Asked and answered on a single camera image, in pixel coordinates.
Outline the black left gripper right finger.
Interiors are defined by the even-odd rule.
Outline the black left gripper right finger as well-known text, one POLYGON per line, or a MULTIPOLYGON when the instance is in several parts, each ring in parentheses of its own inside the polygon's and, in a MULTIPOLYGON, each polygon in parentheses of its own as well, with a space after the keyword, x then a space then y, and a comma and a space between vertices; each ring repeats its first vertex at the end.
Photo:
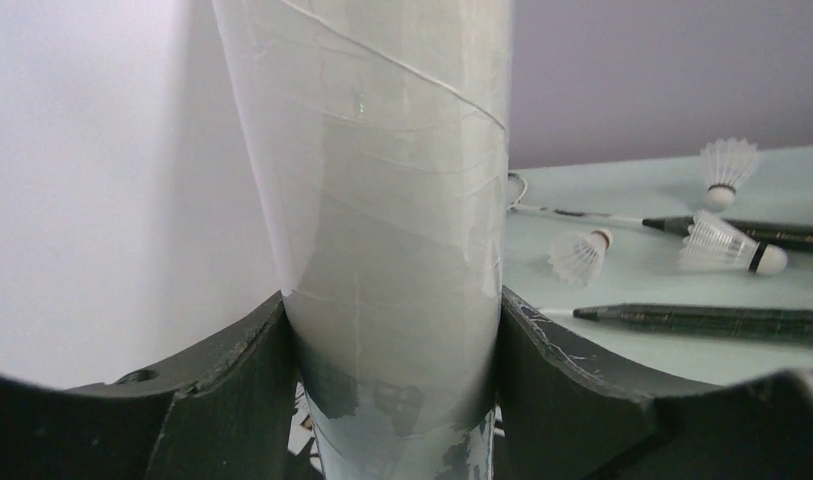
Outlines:
POLYGON ((495 372, 516 479, 813 479, 813 369, 681 378, 504 289, 495 372))

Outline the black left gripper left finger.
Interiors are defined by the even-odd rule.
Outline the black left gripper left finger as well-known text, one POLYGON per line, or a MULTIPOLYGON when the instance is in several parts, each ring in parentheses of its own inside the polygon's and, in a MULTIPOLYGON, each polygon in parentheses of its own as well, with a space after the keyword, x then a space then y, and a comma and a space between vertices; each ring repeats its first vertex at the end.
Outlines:
POLYGON ((279 295, 111 384, 0 376, 0 479, 280 479, 295 383, 279 295))

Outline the white shuttlecock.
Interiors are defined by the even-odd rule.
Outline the white shuttlecock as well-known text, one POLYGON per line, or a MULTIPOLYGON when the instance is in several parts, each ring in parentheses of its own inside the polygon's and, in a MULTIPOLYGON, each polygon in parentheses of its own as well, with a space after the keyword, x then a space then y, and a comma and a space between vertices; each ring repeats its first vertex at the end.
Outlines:
POLYGON ((705 204, 713 211, 731 206, 738 190, 761 163, 758 145, 747 139, 718 139, 700 151, 706 186, 705 204))
POLYGON ((585 286, 601 274, 613 242, 612 232, 605 228, 588 233, 563 232, 550 245, 548 263, 563 282, 585 286))
POLYGON ((688 272, 746 272, 772 276, 788 266, 781 247, 754 240, 719 216, 700 210, 683 238, 677 267, 688 272))

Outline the white shuttlecock tube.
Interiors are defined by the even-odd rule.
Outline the white shuttlecock tube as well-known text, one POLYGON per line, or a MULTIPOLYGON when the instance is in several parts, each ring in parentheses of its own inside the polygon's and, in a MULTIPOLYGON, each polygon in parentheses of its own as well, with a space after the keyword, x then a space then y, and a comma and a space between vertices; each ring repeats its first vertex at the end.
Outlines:
POLYGON ((324 475, 490 479, 510 1, 217 1, 324 475))

